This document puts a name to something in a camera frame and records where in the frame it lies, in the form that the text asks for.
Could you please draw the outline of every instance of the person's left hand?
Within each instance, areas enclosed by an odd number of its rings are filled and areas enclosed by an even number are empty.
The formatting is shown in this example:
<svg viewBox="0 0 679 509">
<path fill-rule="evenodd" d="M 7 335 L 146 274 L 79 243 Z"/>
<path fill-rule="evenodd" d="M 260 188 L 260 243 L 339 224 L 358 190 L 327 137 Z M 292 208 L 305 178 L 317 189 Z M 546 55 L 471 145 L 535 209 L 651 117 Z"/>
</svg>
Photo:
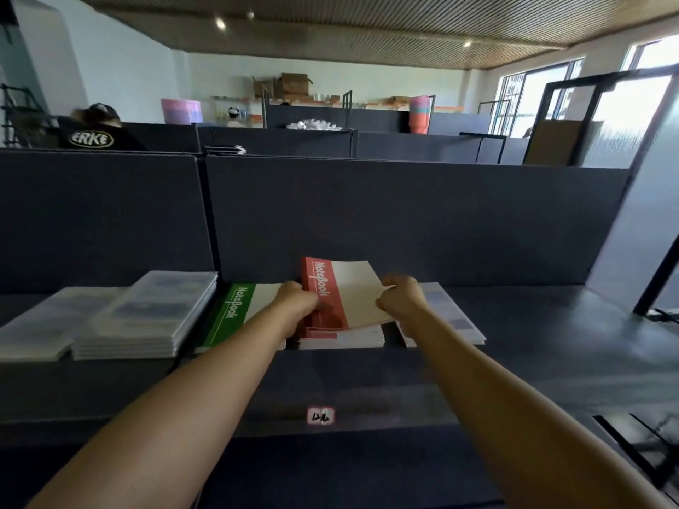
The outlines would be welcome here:
<svg viewBox="0 0 679 509">
<path fill-rule="evenodd" d="M 281 308 L 288 317 L 286 321 L 286 335 L 289 337 L 295 333 L 297 323 L 313 310 L 319 309 L 321 302 L 315 293 L 304 291 L 297 282 L 284 283 L 276 293 L 276 298 L 271 303 L 273 308 Z"/>
</svg>

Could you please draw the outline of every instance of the pink bucket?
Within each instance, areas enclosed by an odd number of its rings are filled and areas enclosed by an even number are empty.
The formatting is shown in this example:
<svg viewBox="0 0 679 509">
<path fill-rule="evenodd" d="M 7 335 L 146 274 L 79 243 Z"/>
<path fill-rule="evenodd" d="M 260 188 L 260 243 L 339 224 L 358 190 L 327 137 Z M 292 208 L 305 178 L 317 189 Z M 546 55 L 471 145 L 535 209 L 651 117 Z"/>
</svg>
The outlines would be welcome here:
<svg viewBox="0 0 679 509">
<path fill-rule="evenodd" d="M 203 112 L 200 109 L 199 101 L 162 98 L 160 105 L 163 108 L 165 123 L 171 125 L 191 125 L 191 123 L 203 122 Z"/>
<path fill-rule="evenodd" d="M 431 98 L 428 95 L 416 96 L 410 99 L 410 124 L 411 134 L 426 134 L 429 130 L 429 111 Z"/>
</svg>

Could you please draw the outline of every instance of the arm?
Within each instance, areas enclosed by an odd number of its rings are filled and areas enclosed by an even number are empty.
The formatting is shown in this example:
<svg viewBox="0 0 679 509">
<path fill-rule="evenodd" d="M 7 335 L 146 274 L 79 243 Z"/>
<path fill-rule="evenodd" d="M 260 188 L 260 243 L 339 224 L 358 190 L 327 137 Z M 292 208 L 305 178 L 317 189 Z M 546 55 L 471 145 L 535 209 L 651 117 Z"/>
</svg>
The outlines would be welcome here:
<svg viewBox="0 0 679 509">
<path fill-rule="evenodd" d="M 278 343 L 316 308 L 288 282 L 227 341 L 175 371 L 93 437 L 29 509 L 186 509 L 229 442 Z"/>
<path fill-rule="evenodd" d="M 669 506 L 601 440 L 432 313 L 413 278 L 389 277 L 384 285 L 394 287 L 378 307 L 417 342 L 511 507 Z"/>
</svg>

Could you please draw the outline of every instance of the ceiling beam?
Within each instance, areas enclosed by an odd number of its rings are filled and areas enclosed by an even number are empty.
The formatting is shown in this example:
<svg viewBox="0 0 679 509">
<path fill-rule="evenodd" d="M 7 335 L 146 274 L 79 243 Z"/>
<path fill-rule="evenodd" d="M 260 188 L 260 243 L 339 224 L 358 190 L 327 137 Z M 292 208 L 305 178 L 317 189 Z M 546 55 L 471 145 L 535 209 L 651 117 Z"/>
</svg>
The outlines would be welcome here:
<svg viewBox="0 0 679 509">
<path fill-rule="evenodd" d="M 209 12 L 202 11 L 180 11 L 171 8 L 157 8 L 157 7 L 130 7 L 122 5 L 95 5 L 94 8 L 102 13 L 115 13 L 116 15 L 122 15 L 122 13 L 128 13 L 131 15 L 149 15 L 149 16 L 167 16 L 167 17 L 192 17 L 197 19 L 212 20 L 216 16 L 221 16 L 226 24 L 229 22 L 247 21 L 245 16 L 234 16 L 234 15 L 217 15 Z M 374 35 L 383 37 L 396 37 L 403 39 L 420 39 L 423 41 L 443 41 L 443 42 L 468 42 L 485 45 L 496 45 L 496 46 L 511 46 L 511 47 L 521 47 L 521 48 L 533 48 L 533 49 L 543 49 L 543 50 L 565 50 L 569 48 L 568 45 L 558 44 L 555 42 L 544 42 L 544 41 L 526 41 L 523 39 L 496 39 L 492 37 L 482 37 L 469 34 L 443 34 L 443 33 L 426 33 L 426 32 L 410 32 L 404 30 L 387 30 L 382 28 L 365 28 L 358 26 L 347 26 L 347 25 L 321 25 L 316 23 L 290 23 L 290 22 L 277 22 L 271 20 L 255 19 L 251 21 L 252 24 L 256 25 L 268 25 L 268 26 L 280 26 L 290 30 L 318 30 L 325 32 L 337 32 L 337 33 L 358 33 L 362 35 Z"/>
</svg>

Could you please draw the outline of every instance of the slatted ceiling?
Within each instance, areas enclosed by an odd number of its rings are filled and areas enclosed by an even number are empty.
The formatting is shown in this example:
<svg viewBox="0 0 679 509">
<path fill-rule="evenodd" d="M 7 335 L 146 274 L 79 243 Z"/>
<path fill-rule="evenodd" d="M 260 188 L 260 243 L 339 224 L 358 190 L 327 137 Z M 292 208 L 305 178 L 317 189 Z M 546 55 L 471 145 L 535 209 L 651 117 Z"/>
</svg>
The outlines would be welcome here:
<svg viewBox="0 0 679 509">
<path fill-rule="evenodd" d="M 468 34 L 573 45 L 679 13 L 679 0 L 83 0 L 164 44 L 186 51 L 313 58 L 432 68 L 493 68 L 545 51 L 427 41 L 314 26 Z M 219 36 L 210 17 L 243 18 Z"/>
</svg>

